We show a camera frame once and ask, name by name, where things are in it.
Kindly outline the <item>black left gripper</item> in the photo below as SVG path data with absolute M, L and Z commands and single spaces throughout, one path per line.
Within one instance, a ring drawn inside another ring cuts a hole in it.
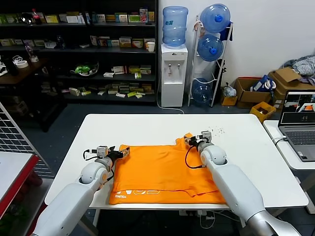
M 108 150 L 108 158 L 111 159 L 112 162 L 116 162 L 118 159 L 122 159 L 123 157 L 128 156 L 130 153 L 130 147 L 123 149 L 122 151 L 115 150 L 115 147 L 110 147 Z

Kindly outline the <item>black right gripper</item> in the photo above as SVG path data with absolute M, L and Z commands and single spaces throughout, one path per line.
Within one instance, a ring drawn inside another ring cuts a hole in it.
M 186 140 L 186 145 L 188 146 L 193 146 L 193 147 L 198 147 L 200 143 L 209 143 L 209 138 L 208 137 L 203 137 L 203 136 L 193 136 L 193 137 L 188 137 L 184 136 L 184 139 Z

